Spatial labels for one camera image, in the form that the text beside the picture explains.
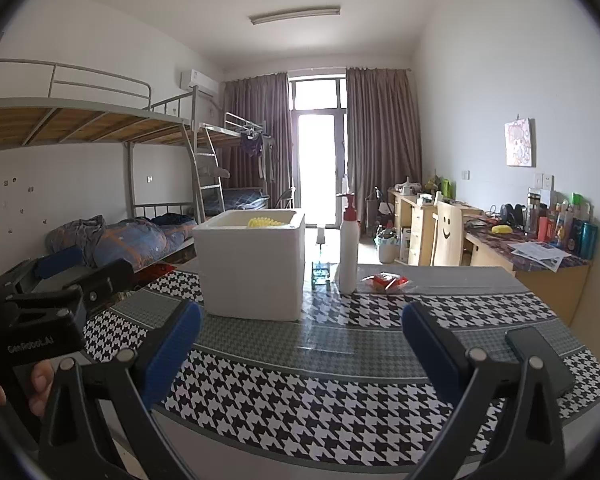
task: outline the yellow sponge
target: yellow sponge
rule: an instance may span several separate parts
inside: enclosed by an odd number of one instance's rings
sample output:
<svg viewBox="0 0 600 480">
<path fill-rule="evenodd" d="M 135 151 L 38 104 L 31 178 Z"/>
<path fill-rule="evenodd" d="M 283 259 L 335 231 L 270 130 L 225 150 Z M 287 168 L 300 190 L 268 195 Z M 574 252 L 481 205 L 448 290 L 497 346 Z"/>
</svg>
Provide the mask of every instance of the yellow sponge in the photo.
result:
<svg viewBox="0 0 600 480">
<path fill-rule="evenodd" d="M 513 232 L 513 229 L 508 225 L 494 225 L 491 232 L 495 235 L 508 235 Z"/>
<path fill-rule="evenodd" d="M 258 216 L 249 220 L 249 224 L 247 225 L 247 227 L 270 227 L 284 224 L 284 222 L 279 222 L 278 220 L 274 220 L 273 218 L 268 218 L 266 216 Z"/>
</svg>

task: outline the air conditioner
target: air conditioner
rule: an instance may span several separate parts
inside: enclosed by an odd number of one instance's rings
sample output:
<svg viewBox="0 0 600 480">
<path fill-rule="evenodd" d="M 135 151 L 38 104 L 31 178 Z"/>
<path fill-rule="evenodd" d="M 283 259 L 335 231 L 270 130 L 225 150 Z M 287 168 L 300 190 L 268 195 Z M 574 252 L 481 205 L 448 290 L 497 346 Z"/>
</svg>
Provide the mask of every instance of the air conditioner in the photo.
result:
<svg viewBox="0 0 600 480">
<path fill-rule="evenodd" d="M 180 88 L 191 90 L 194 86 L 198 86 L 198 90 L 211 97 L 216 97 L 220 88 L 218 81 L 214 81 L 198 70 L 185 70 L 182 72 L 180 75 Z"/>
</svg>

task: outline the curtain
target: curtain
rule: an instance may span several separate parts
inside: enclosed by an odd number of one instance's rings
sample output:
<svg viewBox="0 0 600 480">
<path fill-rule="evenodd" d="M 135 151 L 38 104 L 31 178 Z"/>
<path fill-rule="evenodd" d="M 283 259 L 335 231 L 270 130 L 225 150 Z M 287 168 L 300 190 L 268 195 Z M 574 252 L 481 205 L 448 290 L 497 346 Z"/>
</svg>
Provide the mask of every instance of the curtain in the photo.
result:
<svg viewBox="0 0 600 480">
<path fill-rule="evenodd" d="M 254 123 L 266 124 L 273 137 L 273 181 L 268 182 L 270 205 L 291 186 L 291 113 L 289 81 L 286 73 L 263 75 L 224 86 L 224 110 Z M 263 181 L 258 172 L 258 157 L 247 155 L 240 146 L 223 148 L 220 166 L 229 170 L 227 187 L 259 187 Z"/>
<path fill-rule="evenodd" d="M 347 174 L 362 225 L 365 198 L 422 181 L 420 125 L 406 70 L 347 68 Z"/>
</svg>

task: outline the wall picture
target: wall picture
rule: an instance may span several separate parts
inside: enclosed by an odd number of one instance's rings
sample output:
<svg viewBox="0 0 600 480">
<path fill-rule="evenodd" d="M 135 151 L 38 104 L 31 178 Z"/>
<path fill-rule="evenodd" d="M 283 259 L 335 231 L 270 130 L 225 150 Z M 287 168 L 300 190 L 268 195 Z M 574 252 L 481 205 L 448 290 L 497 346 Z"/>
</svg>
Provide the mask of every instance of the wall picture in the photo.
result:
<svg viewBox="0 0 600 480">
<path fill-rule="evenodd" d="M 507 166 L 533 166 L 529 119 L 518 119 L 504 125 Z"/>
</svg>

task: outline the teal tin can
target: teal tin can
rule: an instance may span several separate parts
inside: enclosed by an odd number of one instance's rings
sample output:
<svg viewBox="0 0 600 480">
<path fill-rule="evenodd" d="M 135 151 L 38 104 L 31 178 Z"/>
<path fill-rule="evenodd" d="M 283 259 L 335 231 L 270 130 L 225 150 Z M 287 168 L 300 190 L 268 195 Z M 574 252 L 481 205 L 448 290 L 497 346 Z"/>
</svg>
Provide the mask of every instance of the teal tin can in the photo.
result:
<svg viewBox="0 0 600 480">
<path fill-rule="evenodd" d="M 592 260 L 598 240 L 598 226 L 590 222 L 582 223 L 582 241 L 580 242 L 580 257 Z"/>
</svg>

